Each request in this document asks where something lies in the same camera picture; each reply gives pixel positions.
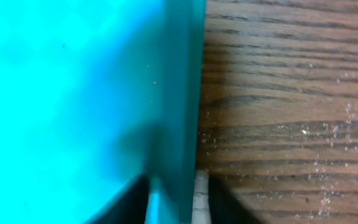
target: blue plastic rim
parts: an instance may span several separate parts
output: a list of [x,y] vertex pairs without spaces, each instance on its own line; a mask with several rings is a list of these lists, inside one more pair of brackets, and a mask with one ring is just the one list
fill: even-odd
[[83,223],[146,160],[147,222],[191,222],[204,5],[0,0],[0,223]]

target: wood surface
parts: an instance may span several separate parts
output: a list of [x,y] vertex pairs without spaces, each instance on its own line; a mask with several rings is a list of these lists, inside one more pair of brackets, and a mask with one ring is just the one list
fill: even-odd
[[266,223],[358,223],[358,0],[209,0],[197,168]]

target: wood grain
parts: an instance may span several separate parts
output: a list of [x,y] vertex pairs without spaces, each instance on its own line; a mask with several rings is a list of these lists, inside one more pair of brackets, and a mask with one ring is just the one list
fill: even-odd
[[197,168],[267,223],[357,223],[358,0],[207,9]]

